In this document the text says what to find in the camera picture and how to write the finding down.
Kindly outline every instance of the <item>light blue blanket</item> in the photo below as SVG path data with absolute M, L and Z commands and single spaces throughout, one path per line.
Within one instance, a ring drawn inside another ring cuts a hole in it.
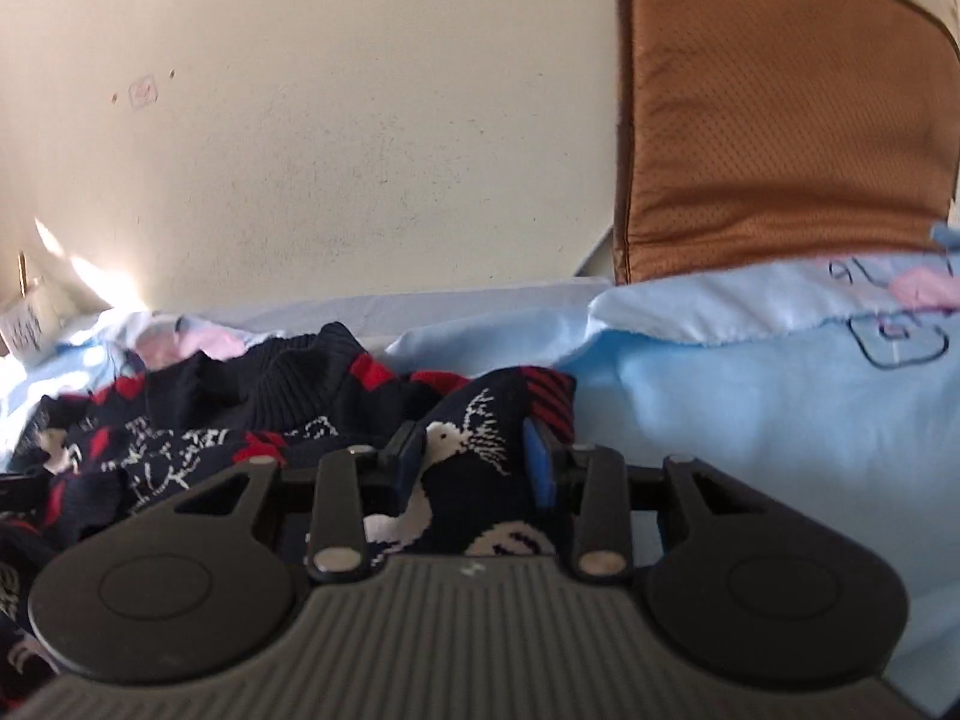
M 585 310 L 422 328 L 387 358 L 466 375 L 560 365 L 579 382 L 579 440 L 634 464 L 698 456 L 874 549 L 911 598 L 888 676 L 939 714 L 960 693 L 954 266 L 850 257 L 666 279 Z M 637 536 L 649 562 L 654 539 Z

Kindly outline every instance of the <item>patterned fabric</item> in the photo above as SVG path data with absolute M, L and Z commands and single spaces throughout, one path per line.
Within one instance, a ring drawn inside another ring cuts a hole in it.
M 195 355 L 122 377 L 90 397 L 41 402 L 13 461 L 56 474 L 45 505 L 0 521 L 0 696 L 14 707 L 55 666 L 32 636 L 27 598 L 57 552 L 211 475 L 267 455 L 297 469 L 326 452 L 383 446 L 405 420 L 424 435 L 416 480 L 398 517 L 365 526 L 377 562 L 397 552 L 553 554 L 566 517 L 533 506 L 522 424 L 537 416 L 571 440 L 573 380 L 506 368 L 475 380 L 419 371 L 395 376 L 342 325 L 266 341 L 236 360 Z M 307 515 L 283 523 L 277 554 L 304 559 Z

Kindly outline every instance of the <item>brown mesh cushion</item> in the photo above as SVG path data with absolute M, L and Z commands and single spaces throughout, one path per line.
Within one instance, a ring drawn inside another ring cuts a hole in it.
M 618 280 L 924 250 L 960 61 L 906 0 L 623 0 Z

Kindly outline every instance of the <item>bed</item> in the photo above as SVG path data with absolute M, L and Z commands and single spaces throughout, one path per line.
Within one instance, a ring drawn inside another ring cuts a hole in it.
M 960 685 L 957 266 L 960 254 L 950 253 L 815 258 L 618 288 L 574 280 L 174 324 L 181 333 L 220 327 L 248 346 L 340 317 L 396 372 L 477 376 L 518 364 L 568 372 L 578 383 L 578 442 L 616 447 L 631 464 L 702 458 L 888 560 L 911 599 L 888 677 L 939 713 Z M 100 317 L 8 387 L 5 403 L 51 378 L 64 389 L 102 384 L 134 365 L 138 338 L 163 322 L 170 318 Z M 659 541 L 635 517 L 635 557 L 645 565 Z

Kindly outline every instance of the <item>white bird pattern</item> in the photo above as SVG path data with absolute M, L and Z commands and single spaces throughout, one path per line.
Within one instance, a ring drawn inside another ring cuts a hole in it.
M 431 422 L 427 425 L 424 461 L 416 474 L 414 490 L 406 511 L 399 517 L 371 514 L 364 519 L 367 541 L 390 544 L 378 556 L 378 562 L 387 555 L 409 547 L 430 526 L 433 509 L 430 508 L 430 501 L 422 484 L 427 469 L 449 460 L 454 455 L 470 451 L 496 469 L 501 476 L 510 475 L 503 467 L 507 461 L 507 448 L 497 429 L 496 418 L 488 408 L 491 402 L 493 396 L 490 391 L 483 389 L 467 404 L 461 426 L 458 427 L 452 422 Z

